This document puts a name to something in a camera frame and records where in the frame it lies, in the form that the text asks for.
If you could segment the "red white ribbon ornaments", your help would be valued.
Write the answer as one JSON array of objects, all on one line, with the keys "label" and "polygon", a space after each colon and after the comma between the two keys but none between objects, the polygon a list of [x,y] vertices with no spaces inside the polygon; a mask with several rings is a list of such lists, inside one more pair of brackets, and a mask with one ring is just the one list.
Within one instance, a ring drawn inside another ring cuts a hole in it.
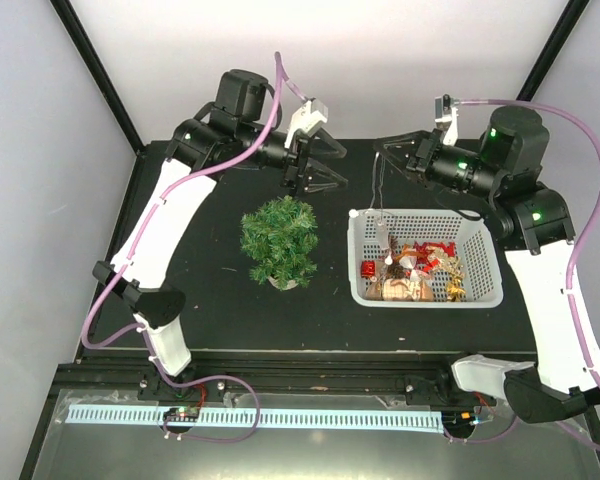
[{"label": "red white ribbon ornaments", "polygon": [[410,280],[429,280],[438,271],[451,276],[462,276],[454,244],[441,242],[405,244],[396,261],[407,271]]}]

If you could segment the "right black frame post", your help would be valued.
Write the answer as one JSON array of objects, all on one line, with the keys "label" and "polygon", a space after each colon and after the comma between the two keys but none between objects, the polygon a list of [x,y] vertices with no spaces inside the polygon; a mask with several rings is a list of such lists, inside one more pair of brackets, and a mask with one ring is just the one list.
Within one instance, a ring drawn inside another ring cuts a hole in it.
[{"label": "right black frame post", "polygon": [[529,74],[525,78],[517,94],[517,100],[532,101],[534,99],[589,3],[589,0],[567,1]]}]

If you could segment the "dark pine cone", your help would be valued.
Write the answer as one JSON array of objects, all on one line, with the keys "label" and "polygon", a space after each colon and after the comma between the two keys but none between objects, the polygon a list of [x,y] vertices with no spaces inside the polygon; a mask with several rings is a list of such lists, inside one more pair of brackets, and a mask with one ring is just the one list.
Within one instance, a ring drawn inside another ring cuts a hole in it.
[{"label": "dark pine cone", "polygon": [[401,279],[406,276],[406,269],[399,263],[392,263],[387,266],[386,277],[388,279]]}]

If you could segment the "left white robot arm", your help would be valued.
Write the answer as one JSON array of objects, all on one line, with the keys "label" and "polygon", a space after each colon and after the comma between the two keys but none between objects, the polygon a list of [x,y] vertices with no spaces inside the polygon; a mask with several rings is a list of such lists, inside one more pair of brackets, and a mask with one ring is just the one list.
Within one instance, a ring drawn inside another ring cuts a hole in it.
[{"label": "left white robot arm", "polygon": [[215,189],[225,170],[242,162],[278,168],[290,194],[328,191],[346,185],[344,177],[320,163],[311,143],[319,139],[342,158],[345,148],[324,129],[328,109],[318,99],[300,94],[300,107],[287,131],[282,120],[281,89],[290,82],[282,67],[276,81],[239,69],[225,72],[216,97],[174,131],[164,153],[158,179],[131,234],[109,261],[99,261],[93,275],[103,291],[87,318],[110,295],[131,310],[131,329],[145,335],[150,362],[162,367],[159,386],[173,399],[187,397],[195,376],[186,367],[180,314],[186,297],[166,282],[172,256],[197,210]]}]

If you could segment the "red gift box ornament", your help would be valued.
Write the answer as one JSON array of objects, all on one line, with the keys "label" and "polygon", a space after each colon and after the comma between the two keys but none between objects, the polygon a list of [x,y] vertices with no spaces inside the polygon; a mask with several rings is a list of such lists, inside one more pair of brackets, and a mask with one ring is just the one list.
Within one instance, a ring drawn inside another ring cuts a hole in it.
[{"label": "red gift box ornament", "polygon": [[360,265],[360,276],[364,279],[373,279],[377,277],[378,267],[374,260],[364,260]]}]

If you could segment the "small green christmas tree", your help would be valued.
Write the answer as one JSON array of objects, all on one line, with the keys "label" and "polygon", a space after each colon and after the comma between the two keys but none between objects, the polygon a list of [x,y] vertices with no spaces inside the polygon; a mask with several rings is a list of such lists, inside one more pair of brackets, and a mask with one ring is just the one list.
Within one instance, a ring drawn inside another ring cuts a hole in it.
[{"label": "small green christmas tree", "polygon": [[310,258],[318,245],[312,206],[290,196],[264,203],[242,216],[240,245],[254,262],[251,280],[280,291],[306,288],[317,271]]}]

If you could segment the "black frame post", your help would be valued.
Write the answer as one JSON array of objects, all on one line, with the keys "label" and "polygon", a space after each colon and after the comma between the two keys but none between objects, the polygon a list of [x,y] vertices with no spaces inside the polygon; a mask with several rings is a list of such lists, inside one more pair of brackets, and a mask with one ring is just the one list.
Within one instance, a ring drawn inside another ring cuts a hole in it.
[{"label": "black frame post", "polygon": [[143,152],[145,150],[145,144],[74,9],[72,2],[69,0],[50,0],[50,4],[69,35],[69,38],[98,87],[98,90],[104,98],[132,151],[136,154]]},{"label": "black frame post", "polygon": [[589,0],[567,1],[529,74],[525,78],[517,94],[517,100],[532,101],[534,99],[589,3]]}]

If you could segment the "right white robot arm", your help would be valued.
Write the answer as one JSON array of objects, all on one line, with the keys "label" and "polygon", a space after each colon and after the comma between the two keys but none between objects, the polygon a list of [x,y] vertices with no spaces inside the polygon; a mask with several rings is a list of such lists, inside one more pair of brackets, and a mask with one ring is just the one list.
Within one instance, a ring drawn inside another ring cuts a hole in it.
[{"label": "right white robot arm", "polygon": [[436,125],[379,138],[375,152],[411,181],[470,195],[521,290],[535,362],[470,355],[434,379],[437,396],[456,403],[469,392],[506,401],[529,424],[562,421],[600,405],[600,348],[577,277],[587,230],[576,230],[563,196],[540,180],[550,134],[546,105],[495,100],[480,147],[457,146],[459,102],[443,99]]}]

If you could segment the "white perforated plastic basket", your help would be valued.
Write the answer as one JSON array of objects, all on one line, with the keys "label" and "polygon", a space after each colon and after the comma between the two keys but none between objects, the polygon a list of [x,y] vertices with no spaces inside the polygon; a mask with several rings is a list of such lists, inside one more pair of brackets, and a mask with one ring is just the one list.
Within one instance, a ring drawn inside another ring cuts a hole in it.
[{"label": "white perforated plastic basket", "polygon": [[[371,301],[365,298],[369,279],[360,276],[364,260],[383,262],[385,247],[395,241],[395,252],[405,244],[441,242],[455,245],[464,273],[465,299],[446,301],[449,274],[436,272],[431,279],[432,302]],[[494,308],[503,300],[502,278],[491,234],[481,220],[442,209],[361,209],[349,212],[348,275],[352,298],[373,308],[468,309]]]}]

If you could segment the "gold bow ornament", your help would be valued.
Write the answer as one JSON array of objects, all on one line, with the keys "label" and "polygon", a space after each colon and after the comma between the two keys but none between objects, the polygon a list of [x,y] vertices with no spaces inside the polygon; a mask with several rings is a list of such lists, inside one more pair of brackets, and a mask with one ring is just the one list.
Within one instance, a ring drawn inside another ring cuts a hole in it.
[{"label": "gold bow ornament", "polygon": [[446,301],[460,302],[465,299],[466,290],[464,288],[464,273],[459,260],[449,264],[447,269],[449,281],[446,284]]}]

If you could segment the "beige fabric sack ornament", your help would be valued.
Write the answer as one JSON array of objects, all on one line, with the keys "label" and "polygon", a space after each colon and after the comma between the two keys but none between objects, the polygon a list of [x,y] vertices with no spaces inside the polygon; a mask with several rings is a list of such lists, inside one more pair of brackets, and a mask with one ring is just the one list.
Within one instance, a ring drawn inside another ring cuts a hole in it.
[{"label": "beige fabric sack ornament", "polygon": [[371,301],[432,302],[434,293],[424,280],[389,279],[373,282],[365,298]]}]

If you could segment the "left black frame post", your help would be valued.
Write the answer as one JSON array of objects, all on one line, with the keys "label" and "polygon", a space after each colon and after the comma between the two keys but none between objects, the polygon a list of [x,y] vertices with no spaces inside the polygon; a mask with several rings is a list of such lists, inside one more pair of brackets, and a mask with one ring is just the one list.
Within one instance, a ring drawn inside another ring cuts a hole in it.
[{"label": "left black frame post", "polygon": [[50,0],[50,4],[69,35],[69,38],[98,87],[98,90],[104,98],[132,151],[136,154],[143,152],[145,150],[145,144],[74,9],[72,2],[69,0]]}]

